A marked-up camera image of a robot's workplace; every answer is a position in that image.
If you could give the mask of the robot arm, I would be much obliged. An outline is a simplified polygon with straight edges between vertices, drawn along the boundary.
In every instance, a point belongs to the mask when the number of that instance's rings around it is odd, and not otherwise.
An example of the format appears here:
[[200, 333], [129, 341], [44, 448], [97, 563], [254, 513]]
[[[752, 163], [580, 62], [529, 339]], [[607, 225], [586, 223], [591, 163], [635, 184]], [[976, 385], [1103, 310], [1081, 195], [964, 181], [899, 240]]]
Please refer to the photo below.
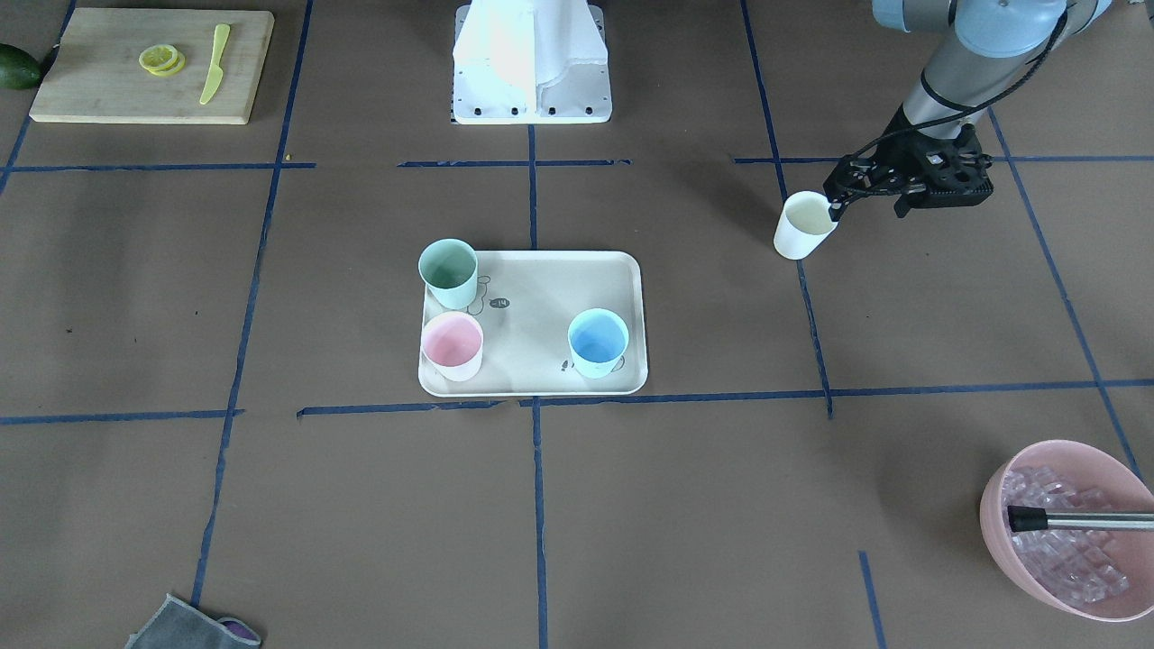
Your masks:
[[1108, 7], [1107, 1], [875, 1], [872, 17], [882, 27], [941, 33], [941, 43], [885, 130], [829, 173], [822, 189], [829, 218], [839, 222], [865, 197], [896, 197], [899, 217], [991, 197], [992, 157], [977, 140], [977, 120]]

